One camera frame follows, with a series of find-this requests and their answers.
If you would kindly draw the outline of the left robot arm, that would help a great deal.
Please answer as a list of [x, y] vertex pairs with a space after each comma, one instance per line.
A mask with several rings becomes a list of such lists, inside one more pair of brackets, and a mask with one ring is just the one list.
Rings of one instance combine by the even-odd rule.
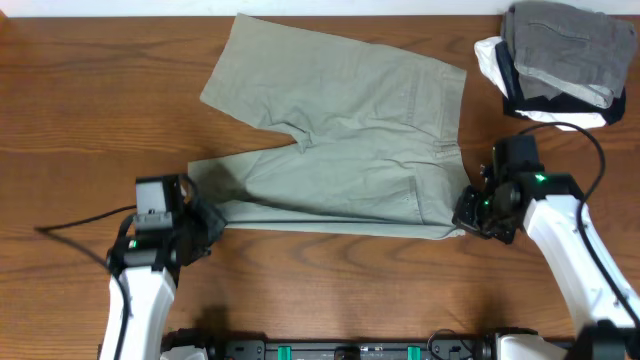
[[185, 174], [136, 180], [135, 211], [108, 250], [109, 314], [101, 359], [159, 359], [180, 271], [211, 254], [226, 219]]

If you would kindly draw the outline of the khaki green shorts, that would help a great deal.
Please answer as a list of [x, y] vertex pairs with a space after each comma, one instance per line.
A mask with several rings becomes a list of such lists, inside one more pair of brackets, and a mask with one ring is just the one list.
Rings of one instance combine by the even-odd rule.
[[435, 58], [238, 15], [201, 101], [292, 143], [189, 176], [233, 228], [455, 237], [465, 80]]

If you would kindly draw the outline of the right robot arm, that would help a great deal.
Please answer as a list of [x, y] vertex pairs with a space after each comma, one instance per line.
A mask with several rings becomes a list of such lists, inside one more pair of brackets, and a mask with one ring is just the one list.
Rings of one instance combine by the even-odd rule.
[[498, 141], [482, 175], [483, 189], [469, 186], [459, 197], [453, 224], [505, 244], [526, 234], [561, 290], [576, 340], [562, 347], [532, 330], [497, 330], [476, 347], [476, 358], [638, 358], [639, 297], [601, 241], [574, 178], [546, 172], [531, 135]]

